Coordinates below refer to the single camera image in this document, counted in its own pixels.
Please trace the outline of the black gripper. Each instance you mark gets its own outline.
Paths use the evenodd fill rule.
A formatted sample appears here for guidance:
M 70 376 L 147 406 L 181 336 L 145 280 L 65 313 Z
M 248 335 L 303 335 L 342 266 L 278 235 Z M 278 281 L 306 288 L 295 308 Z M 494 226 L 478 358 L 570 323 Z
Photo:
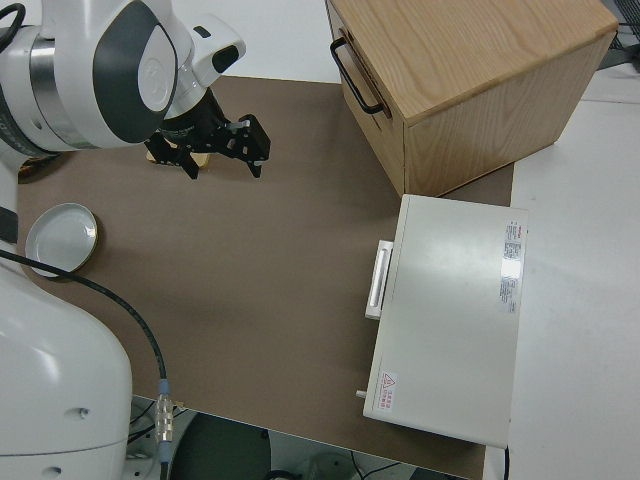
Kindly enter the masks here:
M 226 123 L 226 117 L 211 90 L 189 111 L 160 126 L 144 145 L 153 161 L 160 165 L 180 167 L 196 180 L 200 167 L 190 150 L 213 150 L 246 164 L 254 178 L 261 177 L 263 164 L 269 159 L 271 140 L 253 114 L 237 122 Z

